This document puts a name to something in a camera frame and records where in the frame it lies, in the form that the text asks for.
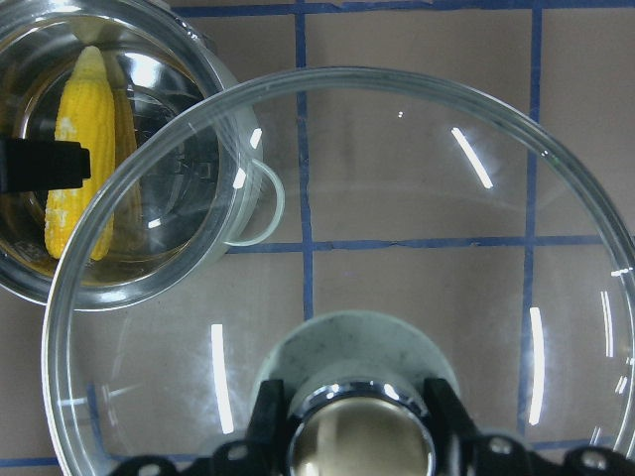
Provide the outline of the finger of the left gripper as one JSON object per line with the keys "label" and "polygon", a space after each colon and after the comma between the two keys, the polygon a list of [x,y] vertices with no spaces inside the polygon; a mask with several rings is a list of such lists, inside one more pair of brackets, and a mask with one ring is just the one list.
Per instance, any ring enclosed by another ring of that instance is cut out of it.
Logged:
{"label": "finger of the left gripper", "polygon": [[78,142],[1,139],[1,193],[81,188],[90,153]]}

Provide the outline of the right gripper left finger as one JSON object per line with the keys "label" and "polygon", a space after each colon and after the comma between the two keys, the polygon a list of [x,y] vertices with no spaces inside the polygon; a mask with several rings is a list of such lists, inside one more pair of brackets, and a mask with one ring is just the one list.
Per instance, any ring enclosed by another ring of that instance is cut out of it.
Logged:
{"label": "right gripper left finger", "polygon": [[128,458],[113,475],[272,475],[277,466],[286,415],[284,385],[279,379],[260,384],[244,435],[221,444],[208,456],[178,468],[158,455]]}

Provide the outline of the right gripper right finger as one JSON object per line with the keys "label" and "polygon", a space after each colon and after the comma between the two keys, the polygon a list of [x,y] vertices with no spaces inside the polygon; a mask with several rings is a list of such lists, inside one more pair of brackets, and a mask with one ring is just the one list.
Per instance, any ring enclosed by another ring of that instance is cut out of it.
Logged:
{"label": "right gripper right finger", "polygon": [[427,423],[438,475],[632,475],[634,462],[611,449],[579,446],[560,463],[528,449],[520,440],[478,429],[450,383],[424,383]]}

